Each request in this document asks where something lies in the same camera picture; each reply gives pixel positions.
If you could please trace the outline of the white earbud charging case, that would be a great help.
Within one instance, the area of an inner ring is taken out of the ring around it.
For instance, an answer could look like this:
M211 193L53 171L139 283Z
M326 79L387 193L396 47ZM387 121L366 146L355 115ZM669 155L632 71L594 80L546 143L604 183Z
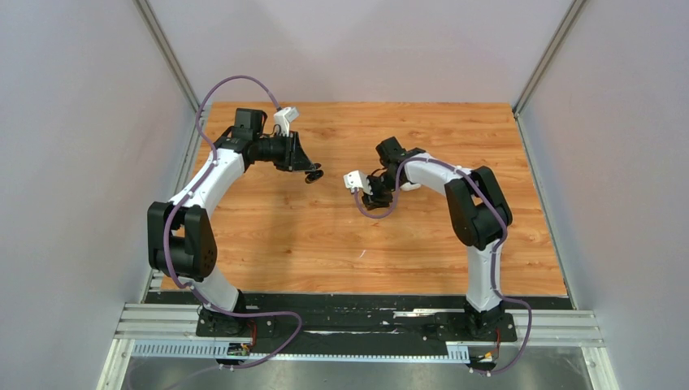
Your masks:
M409 192L409 191L414 191L416 189L420 189L422 187L421 184L414 184L414 183L404 183L400 186L401 191Z

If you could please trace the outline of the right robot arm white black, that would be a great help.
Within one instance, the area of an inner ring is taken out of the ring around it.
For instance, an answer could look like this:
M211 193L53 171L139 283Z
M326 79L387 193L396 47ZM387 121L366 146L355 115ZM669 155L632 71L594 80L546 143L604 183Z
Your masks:
M485 166L467 168L433 157L424 149L405 149L395 137L381 141L376 151L381 168L370 174L351 171L345 187L368 218L385 218L397 207L402 192L429 188L444 196L452 229L466 247L469 312L467 334L484 339L496 329L497 312L504 299L500 264L512 211L494 172Z

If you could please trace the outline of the black earbud charging case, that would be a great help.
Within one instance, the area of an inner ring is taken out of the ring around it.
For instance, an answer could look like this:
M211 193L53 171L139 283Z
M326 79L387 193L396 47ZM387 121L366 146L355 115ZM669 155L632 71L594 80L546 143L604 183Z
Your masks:
M305 174L305 182L307 184L313 184L316 181L320 180L324 175L324 171L322 169L317 169L314 171L307 172Z

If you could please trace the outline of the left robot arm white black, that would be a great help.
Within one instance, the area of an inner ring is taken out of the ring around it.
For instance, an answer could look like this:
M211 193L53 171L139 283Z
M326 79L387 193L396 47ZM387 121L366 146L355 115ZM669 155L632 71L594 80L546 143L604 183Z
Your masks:
M212 142L201 170L169 201L155 201L147 210L150 267L198 294L208 310L219 313L217 323L230 336L247 329L249 314L242 292L216 266L219 251L210 217L254 163L302 173L308 184L323 176L320 164L307 156L298 133L290 129L298 115L294 106L279 108L273 132L265 134L265 111L237 109L234 124Z

